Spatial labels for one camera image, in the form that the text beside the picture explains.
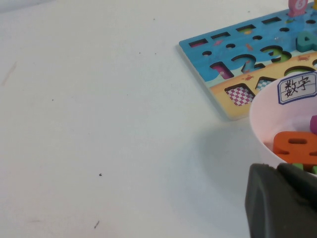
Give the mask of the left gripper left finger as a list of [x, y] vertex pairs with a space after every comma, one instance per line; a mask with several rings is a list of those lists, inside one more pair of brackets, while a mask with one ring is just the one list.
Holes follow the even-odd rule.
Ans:
[[252, 238], [317, 236], [317, 212], [297, 194], [277, 167], [250, 166], [245, 210]]

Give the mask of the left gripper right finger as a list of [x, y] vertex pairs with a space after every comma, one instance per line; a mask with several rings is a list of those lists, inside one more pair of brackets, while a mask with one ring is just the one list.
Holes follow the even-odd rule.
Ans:
[[281, 163], [277, 170], [310, 207], [317, 211], [317, 178], [293, 164]]

